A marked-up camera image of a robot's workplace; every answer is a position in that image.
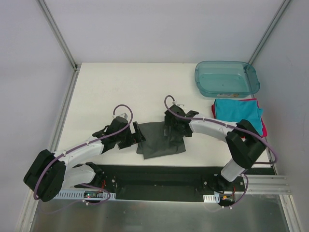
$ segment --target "folded towel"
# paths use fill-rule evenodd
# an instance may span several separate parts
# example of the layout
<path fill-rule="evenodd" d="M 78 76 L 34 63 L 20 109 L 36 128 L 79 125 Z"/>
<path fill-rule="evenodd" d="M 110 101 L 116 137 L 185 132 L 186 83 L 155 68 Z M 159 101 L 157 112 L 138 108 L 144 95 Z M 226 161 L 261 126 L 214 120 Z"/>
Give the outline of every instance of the folded towel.
<path fill-rule="evenodd" d="M 216 119 L 228 122 L 248 120 L 259 135 L 263 135 L 262 109 L 258 108 L 257 100 L 237 101 L 232 99 L 216 99 L 214 103 Z"/>

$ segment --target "white cable tie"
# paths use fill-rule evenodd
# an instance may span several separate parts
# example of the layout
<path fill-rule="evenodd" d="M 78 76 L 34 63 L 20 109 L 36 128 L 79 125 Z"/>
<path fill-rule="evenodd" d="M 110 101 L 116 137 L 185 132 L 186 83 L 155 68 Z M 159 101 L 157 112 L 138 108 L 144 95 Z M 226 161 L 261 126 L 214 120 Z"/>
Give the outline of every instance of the white cable tie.
<path fill-rule="evenodd" d="M 173 101 L 173 105 L 179 106 L 181 108 L 184 108 L 184 104 L 177 104 L 177 101 Z"/>

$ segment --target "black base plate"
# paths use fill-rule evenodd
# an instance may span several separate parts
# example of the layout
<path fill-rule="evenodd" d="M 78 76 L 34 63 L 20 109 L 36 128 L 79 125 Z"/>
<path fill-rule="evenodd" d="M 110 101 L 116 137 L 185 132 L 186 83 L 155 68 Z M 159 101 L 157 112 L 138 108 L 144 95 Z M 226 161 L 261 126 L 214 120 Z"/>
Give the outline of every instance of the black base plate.
<path fill-rule="evenodd" d="M 203 202 L 203 195 L 213 195 L 207 180 L 222 167 L 164 167 L 98 165 L 104 171 L 105 189 L 116 199 L 142 201 Z M 252 168 L 246 174 L 274 174 L 271 168 Z M 227 191 L 244 191 L 238 177 Z"/>

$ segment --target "cable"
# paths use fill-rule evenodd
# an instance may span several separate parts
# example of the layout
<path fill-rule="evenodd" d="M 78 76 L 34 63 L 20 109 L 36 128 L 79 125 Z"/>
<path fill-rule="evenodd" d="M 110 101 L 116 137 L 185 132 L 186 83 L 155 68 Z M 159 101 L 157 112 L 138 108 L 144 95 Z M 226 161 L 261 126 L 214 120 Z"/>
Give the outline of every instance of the cable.
<path fill-rule="evenodd" d="M 99 190 L 104 191 L 104 192 L 106 192 L 106 193 L 108 194 L 108 198 L 107 198 L 107 199 L 104 199 L 104 200 L 102 200 L 102 201 L 100 201 L 100 202 L 98 202 L 98 203 L 87 202 L 88 205 L 103 204 L 104 202 L 107 202 L 107 201 L 111 198 L 111 194 L 110 194 L 107 190 L 105 190 L 105 189 L 103 189 L 103 188 L 97 188 L 97 187 L 95 187 L 95 186 L 91 186 L 91 185 L 88 185 L 88 184 L 81 184 L 81 185 L 83 185 L 83 186 L 85 186 L 85 187 L 88 187 L 88 188 L 91 188 L 91 189 L 99 189 Z M 64 206 L 64 207 L 62 207 L 62 208 L 60 208 L 60 209 L 57 209 L 57 210 L 55 210 L 55 211 L 51 211 L 51 212 L 45 212 L 45 211 L 43 211 L 42 208 L 41 208 L 41 204 L 40 204 L 41 202 L 39 202 L 39 210 L 40 210 L 40 212 L 42 212 L 42 213 L 44 213 L 44 214 L 48 214 L 48 215 L 49 215 L 49 214 L 54 214 L 54 213 L 57 213 L 57 212 L 59 212 L 59 211 L 61 211 L 61 210 L 66 209 L 66 208 L 70 207 L 71 205 L 73 205 L 73 204 L 75 204 L 75 203 L 78 203 L 78 202 L 84 202 L 84 200 L 76 200 L 76 201 L 73 201 L 73 202 L 71 202 L 70 204 L 68 204 L 68 205 L 66 205 L 66 206 Z"/>
<path fill-rule="evenodd" d="M 210 185 L 208 185 L 208 187 L 212 190 L 212 191 L 214 191 L 214 192 L 217 192 L 217 193 L 219 193 L 219 194 L 224 194 L 224 191 L 219 191 L 219 190 L 215 190 L 213 187 L 211 187 Z"/>
<path fill-rule="evenodd" d="M 114 135 L 116 135 L 116 134 L 119 134 L 120 132 L 123 132 L 126 128 L 128 128 L 128 127 L 130 126 L 130 124 L 131 124 L 131 122 L 132 122 L 132 120 L 133 120 L 133 112 L 132 112 L 132 110 L 130 109 L 130 107 L 128 107 L 127 105 L 124 105 L 124 104 L 120 104 L 120 105 L 118 105 L 118 106 L 116 106 L 116 107 L 114 108 L 113 114 L 115 115 L 116 109 L 118 109 L 120 106 L 126 107 L 126 108 L 130 111 L 130 113 L 131 113 L 131 118 L 130 118 L 130 121 L 128 122 L 128 124 L 125 125 L 125 127 L 123 127 L 122 129 L 120 129 L 119 131 L 116 131 L 116 132 L 111 133 L 111 134 L 109 134 L 109 135 L 104 135 L 104 136 L 102 136 L 102 137 L 100 137 L 100 138 L 98 138 L 98 139 L 94 139 L 94 140 L 90 141 L 89 144 L 92 144 L 92 143 L 95 143 L 96 141 L 99 141 L 99 140 L 102 140 L 102 139 L 105 139 L 105 138 L 114 136 Z M 83 146 L 87 146 L 87 145 L 88 145 L 87 143 L 84 143 L 84 144 L 78 145 L 78 146 L 76 146 L 76 147 L 73 147 L 72 149 L 68 150 L 68 151 L 66 152 L 66 154 L 68 154 L 68 153 L 70 153 L 70 152 L 72 152 L 72 151 L 75 151 L 75 150 L 77 150 L 77 149 L 79 149 L 79 148 L 81 148 L 81 147 L 83 147 Z M 40 185 L 40 183 L 41 183 L 41 181 L 42 181 L 42 179 L 43 179 L 45 173 L 46 173 L 46 172 L 48 171 L 48 169 L 53 165 L 53 163 L 55 163 L 58 159 L 60 159 L 60 158 L 63 157 L 63 156 L 64 156 L 64 154 L 62 153 L 61 155 L 59 155 L 59 156 L 57 156 L 56 158 L 54 158 L 54 159 L 45 167 L 45 169 L 43 170 L 42 174 L 40 175 L 40 177 L 39 177 L 39 179 L 38 179 L 38 181 L 37 181 L 37 183 L 36 183 L 36 185 L 35 185 L 34 191 L 33 191 L 33 198 L 34 198 L 35 200 L 40 199 L 39 197 L 37 197 L 37 192 L 38 192 L 39 185 Z"/>
<path fill-rule="evenodd" d="M 101 187 L 101 188 L 105 188 L 105 185 L 106 185 L 106 181 L 103 180 L 103 181 L 102 181 L 102 187 Z"/>
<path fill-rule="evenodd" d="M 273 148 L 272 145 L 270 145 L 268 142 L 266 142 L 264 139 L 262 139 L 259 135 L 255 134 L 255 133 L 253 133 L 253 132 L 251 132 L 251 131 L 249 131 L 249 130 L 244 130 L 244 129 L 242 129 L 242 128 L 234 127 L 234 126 L 232 126 L 232 125 L 225 124 L 225 123 L 223 123 L 223 122 L 220 122 L 220 121 L 217 121 L 217 120 L 214 120 L 214 119 L 211 119 L 211 118 L 183 117 L 183 116 L 180 116 L 180 115 L 178 115 L 178 114 L 172 112 L 172 111 L 169 109 L 169 107 L 168 107 L 168 105 L 167 105 L 167 103 L 166 103 L 166 101 L 167 101 L 168 98 L 172 98 L 173 101 L 175 101 L 175 99 L 174 99 L 174 97 L 171 96 L 171 95 L 167 95 L 167 96 L 165 97 L 165 99 L 164 99 L 164 105 L 165 105 L 165 107 L 166 107 L 167 110 L 168 110 L 172 115 L 174 115 L 175 117 L 178 117 L 178 118 L 181 118 L 181 119 L 185 119 L 185 120 L 201 120 L 201 121 L 213 122 L 213 123 L 219 124 L 219 125 L 221 125 L 221 126 L 225 126 L 225 127 L 228 127 L 228 128 L 232 128 L 232 129 L 235 129 L 235 130 L 244 132 L 244 133 L 246 133 L 246 134 L 249 134 L 249 135 L 255 137 L 255 138 L 258 139 L 259 141 L 261 141 L 265 146 L 267 146 L 267 147 L 271 150 L 271 152 L 273 153 L 273 155 L 274 155 L 274 157 L 275 157 L 275 160 L 272 161 L 272 162 L 256 162 L 256 163 L 254 163 L 254 164 L 274 164 L 274 163 L 277 162 L 277 160 L 278 160 L 278 154 L 277 154 L 277 152 L 275 151 L 275 149 Z"/>
<path fill-rule="evenodd" d="M 247 175 L 243 174 L 243 176 L 246 178 L 246 188 L 242 194 L 242 196 L 232 205 L 238 204 L 238 202 L 240 202 L 240 200 L 246 195 L 247 191 L 248 191 L 248 187 L 249 187 L 249 179 L 247 177 Z"/>
<path fill-rule="evenodd" d="M 231 195 L 227 195 L 227 197 L 232 197 L 232 196 L 234 197 L 235 191 L 236 191 L 235 185 L 233 185 L 233 192 L 232 192 Z"/>

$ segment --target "cable clip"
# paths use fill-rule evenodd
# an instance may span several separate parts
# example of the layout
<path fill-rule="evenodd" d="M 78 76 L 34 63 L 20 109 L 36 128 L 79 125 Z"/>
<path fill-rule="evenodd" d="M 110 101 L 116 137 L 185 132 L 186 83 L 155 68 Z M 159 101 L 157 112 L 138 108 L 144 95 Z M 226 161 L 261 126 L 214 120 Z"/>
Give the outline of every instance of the cable clip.
<path fill-rule="evenodd" d="M 177 104 L 177 101 L 173 101 L 173 105 L 179 106 L 181 108 L 184 108 L 184 104 Z"/>
<path fill-rule="evenodd" d="M 85 199 L 83 199 L 83 200 L 82 200 L 82 202 L 84 202 L 84 203 L 85 203 L 85 202 L 86 202 L 86 200 L 85 200 Z M 88 204 L 89 204 L 89 202 L 86 202 L 86 205 L 88 205 Z"/>

